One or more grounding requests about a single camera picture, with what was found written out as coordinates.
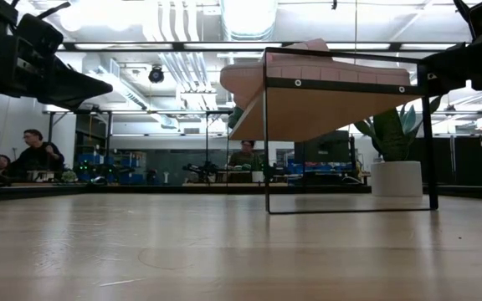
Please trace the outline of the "green plant in white pot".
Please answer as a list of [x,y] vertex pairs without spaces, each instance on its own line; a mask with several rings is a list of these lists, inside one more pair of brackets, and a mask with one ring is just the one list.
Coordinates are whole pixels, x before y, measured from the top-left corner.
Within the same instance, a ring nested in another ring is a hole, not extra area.
[[422,171],[419,161],[410,161],[408,154],[422,125],[413,107],[402,106],[354,126],[371,138],[382,161],[372,165],[372,194],[379,197],[415,197],[423,195]]

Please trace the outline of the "black background screen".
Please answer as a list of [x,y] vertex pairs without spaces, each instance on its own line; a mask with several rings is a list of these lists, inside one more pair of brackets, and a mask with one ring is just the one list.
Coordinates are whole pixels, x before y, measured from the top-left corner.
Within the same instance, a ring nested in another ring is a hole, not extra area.
[[311,140],[295,142],[294,162],[347,163],[351,161],[349,146],[347,131],[332,131]]

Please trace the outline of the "pink rubber slide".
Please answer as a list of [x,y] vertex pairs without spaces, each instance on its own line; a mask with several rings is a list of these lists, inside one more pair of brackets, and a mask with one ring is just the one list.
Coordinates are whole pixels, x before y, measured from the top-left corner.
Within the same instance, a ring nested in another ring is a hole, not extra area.
[[222,68],[220,84],[233,94],[236,106],[244,110],[261,96],[265,75],[273,78],[363,84],[411,84],[406,69],[368,67],[331,58],[277,53],[263,55],[256,62],[235,63]]

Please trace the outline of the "black aluminium rig frame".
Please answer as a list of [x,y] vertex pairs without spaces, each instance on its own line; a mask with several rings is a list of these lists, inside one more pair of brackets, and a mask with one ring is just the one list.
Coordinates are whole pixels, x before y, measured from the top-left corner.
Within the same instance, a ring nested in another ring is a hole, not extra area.
[[[369,194],[368,186],[272,186],[272,195]],[[0,187],[0,201],[79,194],[230,194],[263,195],[262,186],[7,186]],[[440,196],[482,199],[482,186],[439,186]]]

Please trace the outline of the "wooden shelf with black frame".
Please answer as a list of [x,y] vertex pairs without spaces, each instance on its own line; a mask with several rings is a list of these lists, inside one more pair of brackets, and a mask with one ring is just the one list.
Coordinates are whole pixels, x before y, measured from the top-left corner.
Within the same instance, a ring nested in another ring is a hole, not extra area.
[[415,99],[422,101],[429,210],[438,210],[433,132],[429,111],[429,68],[420,59],[405,58],[417,69],[415,85],[369,84],[345,81],[283,78],[262,69],[263,91],[249,105],[231,140],[305,141],[364,120]]

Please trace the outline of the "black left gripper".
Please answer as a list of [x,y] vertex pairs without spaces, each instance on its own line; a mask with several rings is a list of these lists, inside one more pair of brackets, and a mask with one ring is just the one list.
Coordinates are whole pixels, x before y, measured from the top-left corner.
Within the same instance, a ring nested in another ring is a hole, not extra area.
[[75,111],[83,102],[113,91],[111,84],[82,74],[55,57],[63,34],[39,15],[18,16],[20,0],[0,0],[0,94],[35,97],[45,105]]

